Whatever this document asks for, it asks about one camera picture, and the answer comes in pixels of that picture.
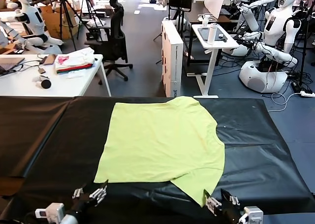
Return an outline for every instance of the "yellow t-shirt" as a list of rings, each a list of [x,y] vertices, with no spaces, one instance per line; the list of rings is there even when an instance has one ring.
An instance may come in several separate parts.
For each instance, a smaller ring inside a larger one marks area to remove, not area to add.
[[[95,182],[171,181],[201,206],[224,169],[217,122],[191,97],[116,103]]]

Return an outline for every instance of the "white cardboard box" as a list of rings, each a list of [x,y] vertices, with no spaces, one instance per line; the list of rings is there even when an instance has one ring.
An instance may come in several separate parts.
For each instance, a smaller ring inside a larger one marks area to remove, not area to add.
[[[162,57],[171,81],[180,81],[183,66],[183,41],[172,21],[162,22]]]
[[[181,93],[183,41],[172,21],[162,22],[162,81],[167,97]]]

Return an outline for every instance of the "power strip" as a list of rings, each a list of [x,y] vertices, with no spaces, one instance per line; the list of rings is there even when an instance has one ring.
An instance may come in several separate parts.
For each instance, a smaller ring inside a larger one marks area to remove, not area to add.
[[[302,97],[315,97],[315,93],[308,94],[305,91],[301,91],[301,96]]]

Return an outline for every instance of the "office chair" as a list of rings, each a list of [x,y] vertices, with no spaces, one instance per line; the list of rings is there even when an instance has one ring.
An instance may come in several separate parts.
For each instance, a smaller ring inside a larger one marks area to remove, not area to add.
[[[105,65],[104,68],[107,69],[106,75],[113,70],[118,72],[125,81],[128,77],[123,74],[118,68],[129,67],[133,68],[132,64],[116,64],[115,61],[121,58],[128,63],[127,49],[126,49],[126,37],[121,30],[121,20],[123,17],[123,10],[121,5],[116,4],[117,0],[112,0],[111,6],[114,7],[114,15],[111,19],[111,27],[101,26],[92,27],[87,33],[87,41],[85,44],[89,45],[94,49],[95,54],[102,54],[104,62],[113,62],[112,64]],[[106,32],[108,40],[102,40],[101,29]]]

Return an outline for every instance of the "gray carpet floor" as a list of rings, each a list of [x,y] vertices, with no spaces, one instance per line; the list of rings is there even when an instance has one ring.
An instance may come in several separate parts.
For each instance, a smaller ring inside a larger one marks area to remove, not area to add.
[[[124,25],[122,27],[127,42],[128,60],[134,68],[128,67],[122,71],[129,77],[125,82],[118,74],[112,72],[108,76],[108,81],[112,95],[114,97],[155,97],[165,96],[161,84],[161,64],[155,64],[161,59],[161,38],[156,41],[153,39],[161,31],[161,21],[167,16],[167,11],[158,11],[147,4],[148,0],[124,0],[122,2],[125,8]],[[135,10],[140,10],[138,15],[134,14]],[[81,28],[80,36],[76,41],[78,49],[86,47],[85,30]],[[313,37],[309,39],[308,45],[311,46]],[[66,41],[63,52],[72,52],[73,45],[71,41]],[[200,43],[194,41],[193,55],[198,58],[209,58],[203,53]],[[301,59],[302,54],[296,52],[295,56]],[[305,71],[311,74],[315,79],[315,67],[311,66],[314,61],[315,53],[308,50],[306,54]],[[240,69],[239,66],[233,68],[220,67],[216,68],[215,74],[221,74]],[[268,110],[281,109],[282,106],[274,104],[271,99],[262,97],[261,94],[253,92],[240,82],[239,72],[214,76],[211,82],[209,94],[218,95],[225,98],[261,98],[265,101]],[[86,92],[86,96],[107,96],[106,91],[98,85],[99,79],[94,78]],[[293,91],[289,86],[285,92],[288,97]],[[187,78],[184,73],[182,77],[182,95],[193,96],[199,95],[200,91],[196,79]],[[315,98],[301,98],[293,96],[285,111],[270,113],[274,123],[278,127],[281,135],[287,142],[292,157],[303,177],[307,186],[312,192],[315,192]],[[275,215],[267,216],[264,223],[273,224],[296,224],[315,223],[315,214],[298,214],[298,215]]]

